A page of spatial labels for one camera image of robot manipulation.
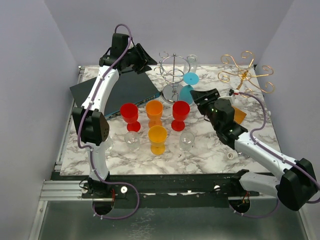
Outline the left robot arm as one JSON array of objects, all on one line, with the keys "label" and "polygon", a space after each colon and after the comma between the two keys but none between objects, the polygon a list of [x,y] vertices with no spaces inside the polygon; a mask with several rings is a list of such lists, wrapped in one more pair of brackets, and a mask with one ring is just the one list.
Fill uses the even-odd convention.
[{"label": "left robot arm", "polygon": [[107,197],[111,185],[106,182],[109,169],[106,164],[105,142],[110,126],[104,111],[111,91],[121,72],[130,67],[137,74],[151,70],[157,62],[150,57],[141,44],[134,44],[131,34],[114,33],[111,46],[99,59],[99,74],[87,98],[72,110],[78,147],[86,149],[90,167],[89,180],[96,182],[93,191],[101,198]]}]

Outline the orange wine glass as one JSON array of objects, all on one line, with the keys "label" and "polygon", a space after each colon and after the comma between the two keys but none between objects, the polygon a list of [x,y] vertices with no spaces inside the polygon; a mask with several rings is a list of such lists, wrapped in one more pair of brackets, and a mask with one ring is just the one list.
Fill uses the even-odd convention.
[{"label": "orange wine glass", "polygon": [[149,118],[148,127],[162,126],[161,117],[163,115],[163,104],[158,100],[149,101],[146,104],[145,110]]}]

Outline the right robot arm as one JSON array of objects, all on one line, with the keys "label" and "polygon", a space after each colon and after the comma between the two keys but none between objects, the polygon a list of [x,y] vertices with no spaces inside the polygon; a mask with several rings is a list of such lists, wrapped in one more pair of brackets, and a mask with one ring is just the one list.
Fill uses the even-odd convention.
[{"label": "right robot arm", "polygon": [[240,152],[271,172],[271,176],[241,170],[230,183],[230,191],[241,196],[254,191],[278,198],[292,211],[305,204],[317,204],[312,197],[320,190],[312,163],[297,160],[274,150],[254,137],[252,131],[236,123],[235,110],[229,99],[220,96],[217,89],[191,90],[194,103],[204,119],[211,123],[219,140]]}]

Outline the yellow wine glass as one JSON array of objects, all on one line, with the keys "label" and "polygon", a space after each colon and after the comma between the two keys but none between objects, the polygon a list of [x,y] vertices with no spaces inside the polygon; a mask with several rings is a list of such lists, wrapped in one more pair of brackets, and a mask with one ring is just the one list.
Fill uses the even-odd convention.
[{"label": "yellow wine glass", "polygon": [[148,131],[148,138],[151,152],[154,155],[162,155],[166,149],[167,130],[160,125],[152,126]]}]

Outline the clear ribbed wine glass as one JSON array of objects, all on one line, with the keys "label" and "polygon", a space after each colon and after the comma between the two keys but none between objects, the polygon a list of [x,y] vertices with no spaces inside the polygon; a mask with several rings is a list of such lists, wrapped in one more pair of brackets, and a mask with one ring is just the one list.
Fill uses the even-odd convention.
[{"label": "clear ribbed wine glass", "polygon": [[179,149],[182,152],[188,152],[191,150],[195,142],[195,136],[190,131],[183,131],[179,138]]}]

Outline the red wine glass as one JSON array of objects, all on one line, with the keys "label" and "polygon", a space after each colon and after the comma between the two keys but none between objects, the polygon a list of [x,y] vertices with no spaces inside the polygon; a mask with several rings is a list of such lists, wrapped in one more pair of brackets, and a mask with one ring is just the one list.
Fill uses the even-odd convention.
[{"label": "red wine glass", "polygon": [[139,110],[133,103],[125,103],[120,108],[120,114],[123,120],[127,123],[129,132],[139,132],[141,124],[138,122]]},{"label": "red wine glass", "polygon": [[176,132],[181,132],[185,128],[185,120],[190,112],[190,106],[187,102],[179,100],[172,106],[173,121],[171,127]]}]

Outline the blue wine glass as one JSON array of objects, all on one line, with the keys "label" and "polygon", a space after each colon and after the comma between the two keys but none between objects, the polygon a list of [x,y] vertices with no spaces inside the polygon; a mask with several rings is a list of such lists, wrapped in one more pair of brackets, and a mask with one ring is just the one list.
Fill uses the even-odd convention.
[{"label": "blue wine glass", "polygon": [[193,103],[193,98],[190,91],[194,89],[193,85],[196,85],[199,82],[199,76],[194,72],[188,72],[183,76],[183,81],[186,85],[182,87],[178,95],[178,100],[191,105]]}]

